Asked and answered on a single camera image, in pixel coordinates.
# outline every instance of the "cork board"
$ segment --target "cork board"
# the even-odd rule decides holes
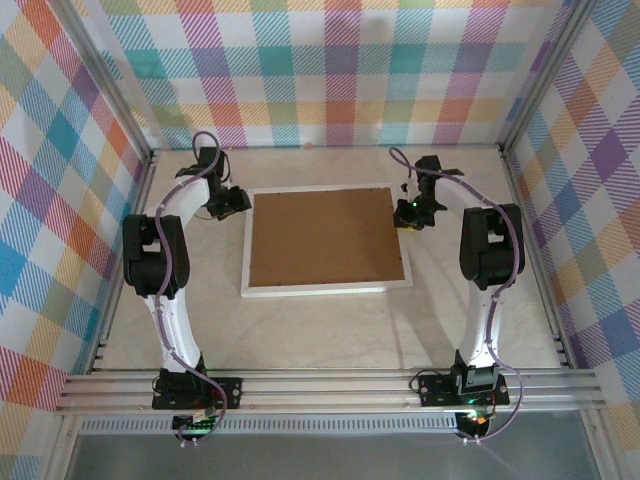
[[[242,295],[375,292],[411,286],[388,185],[249,192]]]

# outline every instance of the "purple cable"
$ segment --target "purple cable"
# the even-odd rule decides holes
[[[489,354],[493,358],[493,361],[496,362],[498,366],[500,366],[500,368],[512,372],[518,378],[518,382],[520,383],[520,396],[518,397],[518,401],[516,402],[516,406],[513,409],[513,412],[511,412],[511,415],[509,415],[509,418],[507,418],[504,424],[502,424],[500,428],[498,428],[495,432],[492,432],[482,437],[482,440],[489,440],[495,437],[496,435],[499,435],[500,433],[502,433],[511,424],[511,422],[513,422],[513,420],[516,418],[516,415],[520,411],[520,407],[522,407],[522,400],[524,399],[524,379],[522,378],[522,374],[518,371],[518,369],[510,365],[507,365],[502,360],[500,360],[500,358],[498,358],[498,355],[496,355],[496,352],[493,350],[493,346],[491,345],[493,342],[493,339],[491,338],[491,327],[493,326],[493,317],[495,316],[495,313],[496,313],[498,300],[502,292],[504,292],[507,288],[511,287],[511,285],[515,283],[516,277],[518,276],[518,268],[520,266],[520,243],[516,235],[516,229],[513,226],[513,222],[511,221],[507,213],[504,211],[504,209],[500,205],[486,198],[484,195],[482,195],[480,192],[478,192],[475,188],[473,188],[471,185],[469,185],[467,182],[465,182],[461,178],[454,175],[449,175],[448,173],[444,173],[444,172],[438,172],[435,170],[427,170],[424,168],[415,167],[411,165],[411,163],[409,162],[409,159],[402,152],[402,150],[400,150],[397,147],[391,147],[389,149],[389,155],[391,155],[391,158],[393,158],[396,162],[407,167],[409,171],[415,170],[416,172],[426,173],[428,175],[434,175],[436,177],[446,178],[447,180],[451,180],[452,182],[457,183],[458,185],[463,187],[465,190],[467,190],[471,195],[476,197],[479,201],[496,210],[504,220],[504,223],[507,226],[507,230],[509,231],[509,236],[511,237],[511,242],[513,243],[513,269],[511,270],[511,275],[509,276],[509,279],[503,285],[501,285],[493,295],[491,295],[491,306],[489,307],[489,315],[487,317],[487,328],[486,328],[485,335],[487,338],[486,340],[487,348],[489,349]]]
[[[169,200],[171,200],[173,198],[173,196],[178,191],[180,191],[182,188],[186,187],[190,183],[195,182],[196,180],[204,177],[209,172],[211,172],[216,167],[216,164],[218,163],[218,160],[220,159],[220,142],[218,142],[218,139],[212,133],[204,131],[204,130],[201,130],[201,131],[195,133],[195,135],[193,136],[193,139],[191,141],[191,148],[193,150],[194,157],[196,157],[196,161],[198,160],[198,154],[196,152],[196,139],[200,135],[209,136],[210,138],[213,139],[214,143],[216,144],[216,153],[215,153],[215,157],[213,159],[213,162],[211,162],[211,165],[209,165],[207,168],[202,170],[200,173],[194,175],[193,177],[188,178],[184,182],[179,183],[178,185],[174,186],[171,190],[169,190],[169,193],[167,193],[164,196],[164,198],[160,201],[160,205],[158,205],[158,208],[156,210],[156,215],[155,215],[156,230],[158,230],[158,236],[160,237],[160,243],[162,244],[162,248],[164,249],[164,252],[165,252],[165,255],[166,255],[166,260],[167,260],[167,270],[165,272],[164,279],[162,280],[162,285],[160,285],[160,288],[158,289],[158,292],[156,293],[156,297],[155,297],[155,300],[154,300],[154,304],[155,304],[155,307],[156,307],[156,321],[158,322],[158,331],[160,332],[160,337],[162,338],[162,343],[164,344],[164,348],[166,348],[169,351],[169,354],[171,355],[171,357],[181,367],[183,367],[189,373],[192,373],[196,377],[200,378],[201,380],[204,380],[205,382],[209,383],[220,394],[220,396],[222,397],[222,409],[220,411],[220,415],[218,416],[218,420],[213,425],[213,428],[211,429],[211,431],[209,431],[206,435],[204,435],[202,438],[200,438],[199,442],[196,441],[195,438],[193,439],[193,446],[194,447],[197,447],[199,443],[202,444],[205,440],[207,440],[211,436],[211,434],[218,428],[220,423],[222,422],[222,419],[224,418],[224,416],[227,413],[227,394],[225,393],[225,391],[223,390],[223,388],[220,386],[220,384],[218,382],[216,382],[216,381],[210,379],[209,377],[207,377],[206,375],[203,375],[202,373],[198,372],[195,368],[191,367],[184,360],[182,360],[175,353],[175,348],[173,346],[171,346],[171,342],[169,341],[169,336],[167,335],[166,327],[164,325],[164,318],[162,316],[163,312],[162,312],[162,304],[160,302],[160,297],[162,296],[164,291],[167,289],[167,287],[169,286],[169,282],[171,281],[171,273],[173,271],[173,256],[171,254],[171,249],[169,248],[169,242],[167,240],[167,237],[166,237],[166,235],[164,233],[164,230],[162,229],[162,223],[160,222],[160,219],[161,219],[161,216],[162,216],[162,212],[164,212],[164,210],[166,208],[167,202],[169,202]],[[180,441],[182,442],[181,446],[184,446],[185,443],[184,443],[184,439],[182,438],[182,428],[178,431],[178,437],[179,437]]]

